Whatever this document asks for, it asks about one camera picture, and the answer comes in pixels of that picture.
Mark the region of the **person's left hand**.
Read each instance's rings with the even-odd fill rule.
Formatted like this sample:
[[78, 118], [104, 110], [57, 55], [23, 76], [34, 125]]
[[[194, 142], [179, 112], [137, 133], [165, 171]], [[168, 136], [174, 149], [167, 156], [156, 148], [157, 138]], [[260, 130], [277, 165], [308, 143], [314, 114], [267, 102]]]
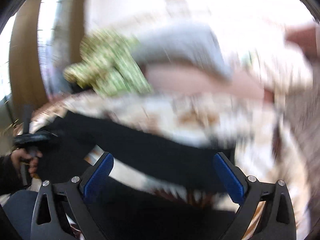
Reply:
[[36, 155], [33, 157], [23, 148], [18, 148], [14, 150], [10, 155], [10, 159], [12, 161], [13, 167], [15, 168], [18, 176], [20, 176], [20, 169], [21, 169], [20, 166], [21, 166], [22, 160], [29, 161], [28, 171], [31, 178], [35, 177], [40, 158], [42, 158], [42, 153], [40, 151], [37, 151]]

